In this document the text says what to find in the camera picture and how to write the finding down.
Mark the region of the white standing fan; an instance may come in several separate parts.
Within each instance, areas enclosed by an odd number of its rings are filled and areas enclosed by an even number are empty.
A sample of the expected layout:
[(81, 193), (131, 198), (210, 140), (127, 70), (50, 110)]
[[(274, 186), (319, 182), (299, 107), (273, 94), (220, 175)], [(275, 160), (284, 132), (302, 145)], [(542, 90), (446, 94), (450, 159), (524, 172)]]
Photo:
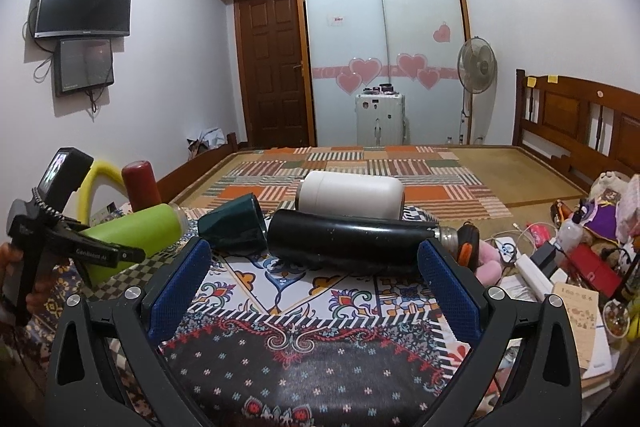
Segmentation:
[(457, 72), (466, 93), (465, 114), (468, 120), (466, 144), (472, 144), (474, 98), (487, 91), (497, 80), (497, 57), (488, 41), (472, 37), (462, 44), (458, 53)]

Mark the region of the black thermos bottle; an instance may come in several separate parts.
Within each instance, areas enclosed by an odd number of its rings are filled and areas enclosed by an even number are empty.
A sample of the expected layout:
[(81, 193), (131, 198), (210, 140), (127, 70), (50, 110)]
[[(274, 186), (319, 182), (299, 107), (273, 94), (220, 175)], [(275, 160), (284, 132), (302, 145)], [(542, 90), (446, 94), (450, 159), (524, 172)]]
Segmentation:
[(297, 210), (273, 213), (268, 251), (290, 265), (382, 274), (418, 269), (418, 249), (436, 239), (455, 254), (458, 232), (435, 221), (319, 216)]

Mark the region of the orange black screwdriver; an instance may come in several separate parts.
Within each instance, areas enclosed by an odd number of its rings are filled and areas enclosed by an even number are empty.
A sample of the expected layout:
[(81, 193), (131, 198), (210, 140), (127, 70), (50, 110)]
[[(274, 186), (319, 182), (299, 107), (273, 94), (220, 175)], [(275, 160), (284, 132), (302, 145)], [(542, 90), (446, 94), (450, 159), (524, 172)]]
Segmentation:
[(458, 228), (457, 262), (474, 272), (480, 264), (480, 231), (475, 225), (466, 222)]

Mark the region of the dark red cup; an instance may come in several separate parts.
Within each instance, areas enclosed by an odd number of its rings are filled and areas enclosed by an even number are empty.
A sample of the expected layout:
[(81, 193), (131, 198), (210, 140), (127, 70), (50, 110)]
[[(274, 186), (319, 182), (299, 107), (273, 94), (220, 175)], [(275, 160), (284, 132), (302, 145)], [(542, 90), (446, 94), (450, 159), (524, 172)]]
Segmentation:
[(133, 212), (162, 203), (153, 168), (149, 161), (130, 162), (122, 168), (122, 181)]

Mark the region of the patchwork patterned tablecloth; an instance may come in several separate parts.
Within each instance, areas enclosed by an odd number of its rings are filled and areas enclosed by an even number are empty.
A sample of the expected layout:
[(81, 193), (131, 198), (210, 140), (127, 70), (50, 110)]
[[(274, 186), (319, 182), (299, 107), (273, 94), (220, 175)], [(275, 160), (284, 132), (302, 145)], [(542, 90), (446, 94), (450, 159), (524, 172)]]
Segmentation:
[(50, 426), (420, 426), (470, 355), (434, 300), (411, 312), (260, 314), (194, 301), (146, 337), (146, 289), (66, 306)]

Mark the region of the yellow foam tube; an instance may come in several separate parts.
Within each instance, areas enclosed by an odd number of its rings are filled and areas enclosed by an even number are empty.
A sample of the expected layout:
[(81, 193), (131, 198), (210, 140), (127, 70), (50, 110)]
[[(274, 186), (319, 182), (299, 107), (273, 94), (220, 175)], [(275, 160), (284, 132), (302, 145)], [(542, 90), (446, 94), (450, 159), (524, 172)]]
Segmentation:
[(77, 191), (77, 220), (83, 225), (90, 223), (94, 195), (102, 182), (111, 183), (122, 196), (128, 196), (122, 170), (106, 160), (96, 159)]

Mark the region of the white cylindrical cup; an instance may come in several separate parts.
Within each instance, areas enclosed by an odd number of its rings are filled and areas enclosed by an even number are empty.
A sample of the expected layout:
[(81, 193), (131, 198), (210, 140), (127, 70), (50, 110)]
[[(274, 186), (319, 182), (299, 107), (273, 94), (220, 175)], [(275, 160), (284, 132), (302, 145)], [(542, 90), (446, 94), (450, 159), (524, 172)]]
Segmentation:
[(295, 209), (321, 216), (400, 219), (405, 190), (391, 176), (309, 171), (300, 181)]

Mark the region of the plush toy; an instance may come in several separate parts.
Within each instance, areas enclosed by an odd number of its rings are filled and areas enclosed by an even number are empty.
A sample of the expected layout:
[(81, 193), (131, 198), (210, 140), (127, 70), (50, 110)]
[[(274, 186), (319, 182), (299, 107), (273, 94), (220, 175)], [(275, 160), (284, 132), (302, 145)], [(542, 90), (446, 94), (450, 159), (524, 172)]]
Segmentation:
[(626, 191), (629, 176), (618, 171), (603, 171), (593, 182), (589, 192), (589, 200), (604, 200), (617, 204)]

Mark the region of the dark teal cup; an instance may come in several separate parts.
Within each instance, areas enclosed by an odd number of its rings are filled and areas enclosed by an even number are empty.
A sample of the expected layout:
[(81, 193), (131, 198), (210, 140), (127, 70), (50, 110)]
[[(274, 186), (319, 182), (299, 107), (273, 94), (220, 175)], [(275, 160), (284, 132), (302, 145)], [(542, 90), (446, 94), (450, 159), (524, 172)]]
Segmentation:
[(198, 219), (198, 236), (214, 251), (260, 253), (267, 248), (267, 225), (258, 199), (244, 194)]

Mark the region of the black wall television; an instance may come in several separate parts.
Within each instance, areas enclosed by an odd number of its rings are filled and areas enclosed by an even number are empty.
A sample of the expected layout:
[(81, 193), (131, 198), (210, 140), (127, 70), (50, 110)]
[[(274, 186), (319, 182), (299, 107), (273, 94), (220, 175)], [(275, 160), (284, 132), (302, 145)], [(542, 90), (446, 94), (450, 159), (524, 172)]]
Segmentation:
[(131, 0), (39, 0), (34, 37), (130, 35)]

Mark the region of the brown wooden door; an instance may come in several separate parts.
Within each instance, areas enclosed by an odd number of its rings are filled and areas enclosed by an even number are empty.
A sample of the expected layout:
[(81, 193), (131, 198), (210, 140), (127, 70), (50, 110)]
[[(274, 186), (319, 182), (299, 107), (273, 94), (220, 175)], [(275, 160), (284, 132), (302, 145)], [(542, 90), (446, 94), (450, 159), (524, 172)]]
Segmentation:
[(235, 0), (234, 7), (248, 143), (308, 145), (297, 0)]

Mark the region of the white power strip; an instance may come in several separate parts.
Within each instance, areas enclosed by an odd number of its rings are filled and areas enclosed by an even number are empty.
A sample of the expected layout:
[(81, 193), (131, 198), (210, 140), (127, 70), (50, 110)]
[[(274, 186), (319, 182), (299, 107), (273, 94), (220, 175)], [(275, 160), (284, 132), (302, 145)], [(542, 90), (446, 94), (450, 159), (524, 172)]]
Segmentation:
[(539, 301), (544, 301), (544, 298), (553, 293), (553, 284), (551, 281), (528, 256), (519, 255), (516, 258), (515, 266)]

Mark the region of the lime green bottle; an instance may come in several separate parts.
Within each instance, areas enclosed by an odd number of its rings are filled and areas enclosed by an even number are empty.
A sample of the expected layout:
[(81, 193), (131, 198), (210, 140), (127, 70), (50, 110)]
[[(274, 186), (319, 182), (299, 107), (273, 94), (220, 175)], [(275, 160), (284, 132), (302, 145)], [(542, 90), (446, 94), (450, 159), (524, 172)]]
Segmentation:
[[(174, 245), (187, 231), (189, 221), (183, 209), (160, 204), (101, 223), (81, 234), (105, 243), (140, 248), (144, 259), (148, 259)], [(76, 269), (87, 286), (96, 288), (135, 264), (135, 261), (119, 261), (115, 268), (107, 268), (78, 261)]]

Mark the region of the white suitcase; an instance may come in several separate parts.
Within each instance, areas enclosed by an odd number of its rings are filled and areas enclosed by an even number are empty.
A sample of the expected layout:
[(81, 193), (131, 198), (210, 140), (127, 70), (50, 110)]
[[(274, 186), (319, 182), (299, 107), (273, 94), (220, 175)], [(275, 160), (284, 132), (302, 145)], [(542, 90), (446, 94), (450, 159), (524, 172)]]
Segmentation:
[(402, 145), (405, 142), (405, 95), (391, 83), (364, 88), (355, 98), (357, 144)]

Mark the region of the red box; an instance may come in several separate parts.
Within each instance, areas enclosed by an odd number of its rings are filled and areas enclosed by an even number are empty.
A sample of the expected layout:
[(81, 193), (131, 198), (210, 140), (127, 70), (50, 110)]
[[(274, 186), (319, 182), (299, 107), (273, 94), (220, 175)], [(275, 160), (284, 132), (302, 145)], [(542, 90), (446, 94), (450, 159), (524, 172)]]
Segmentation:
[(590, 288), (606, 298), (614, 296), (622, 280), (588, 245), (576, 246), (568, 254), (568, 259)]

